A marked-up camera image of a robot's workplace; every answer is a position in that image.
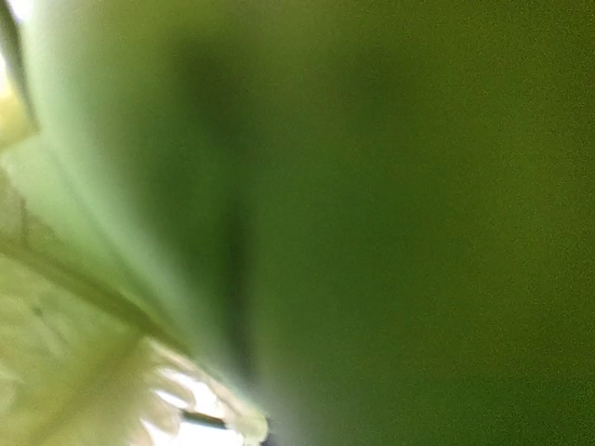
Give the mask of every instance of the green fruit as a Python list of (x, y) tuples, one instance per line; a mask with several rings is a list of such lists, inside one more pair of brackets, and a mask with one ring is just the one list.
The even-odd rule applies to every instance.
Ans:
[(38, 0), (33, 103), (282, 444), (586, 444), (592, 11)]

